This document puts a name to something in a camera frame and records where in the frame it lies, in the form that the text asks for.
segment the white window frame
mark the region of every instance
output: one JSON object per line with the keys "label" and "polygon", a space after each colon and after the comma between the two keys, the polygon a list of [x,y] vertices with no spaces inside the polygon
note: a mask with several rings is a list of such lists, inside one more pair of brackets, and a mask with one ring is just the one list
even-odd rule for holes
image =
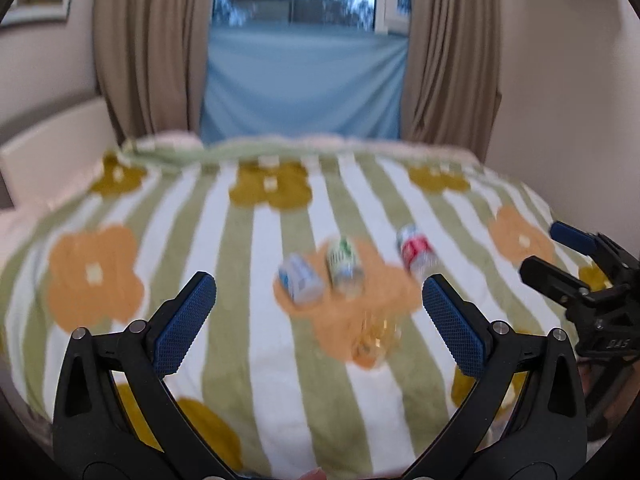
{"label": "white window frame", "polygon": [[377,34],[409,34],[409,20],[398,12],[398,0],[376,0]]}

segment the white wall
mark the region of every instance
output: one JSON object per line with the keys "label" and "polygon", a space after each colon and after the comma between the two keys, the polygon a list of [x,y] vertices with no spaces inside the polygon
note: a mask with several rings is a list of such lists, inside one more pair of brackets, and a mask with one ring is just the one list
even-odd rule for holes
{"label": "white wall", "polygon": [[502,0],[487,165],[640,251],[640,20],[627,0]]}
{"label": "white wall", "polygon": [[66,23],[0,28],[0,124],[95,89],[93,8],[94,0],[71,0]]}

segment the blue cloth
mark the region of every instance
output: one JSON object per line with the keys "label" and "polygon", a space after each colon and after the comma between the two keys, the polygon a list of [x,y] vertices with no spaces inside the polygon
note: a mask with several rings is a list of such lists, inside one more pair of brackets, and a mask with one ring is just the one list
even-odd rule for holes
{"label": "blue cloth", "polygon": [[398,139],[408,39],[319,25],[212,25],[200,135]]}

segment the bed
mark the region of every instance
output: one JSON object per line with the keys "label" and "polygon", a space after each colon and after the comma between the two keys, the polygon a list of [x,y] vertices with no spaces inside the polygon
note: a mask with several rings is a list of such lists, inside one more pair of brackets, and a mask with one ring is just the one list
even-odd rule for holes
{"label": "bed", "polygon": [[[518,266],[535,254],[584,278],[591,261],[548,238],[554,217],[532,189],[465,150],[331,135],[204,148],[170,132],[94,155],[57,197],[0,216],[1,386],[44,447],[70,332],[148,319],[205,270],[216,305],[166,384],[211,447],[237,471],[274,478],[317,466],[331,478],[401,472],[472,385],[403,269],[396,232],[410,223],[438,255],[433,272],[489,320],[536,334],[561,326],[576,341],[562,308],[523,285]],[[364,295],[326,292],[296,307],[278,266],[301,253],[328,282],[322,262],[337,235],[355,240]],[[352,351],[371,312],[401,328],[376,365]],[[157,447],[126,379],[116,382],[139,437]],[[516,376],[486,443],[521,386]]]}

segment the metal screw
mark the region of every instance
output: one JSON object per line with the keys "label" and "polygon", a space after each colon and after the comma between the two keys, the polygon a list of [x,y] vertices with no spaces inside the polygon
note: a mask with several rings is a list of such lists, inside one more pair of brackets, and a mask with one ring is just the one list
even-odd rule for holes
{"label": "metal screw", "polygon": [[566,339],[566,333],[561,328],[555,328],[552,333],[558,341],[564,341]]}
{"label": "metal screw", "polygon": [[498,333],[500,335],[505,335],[509,331],[509,325],[507,325],[503,321],[496,321],[492,325],[492,328],[494,329],[494,332],[496,332],[496,333]]}
{"label": "metal screw", "polygon": [[133,332],[134,334],[139,334],[145,329],[145,327],[146,327],[146,321],[142,319],[137,319],[131,322],[131,324],[129,325],[129,331]]}
{"label": "metal screw", "polygon": [[86,335],[86,329],[82,326],[76,328],[72,333],[71,337],[73,339],[82,339]]}

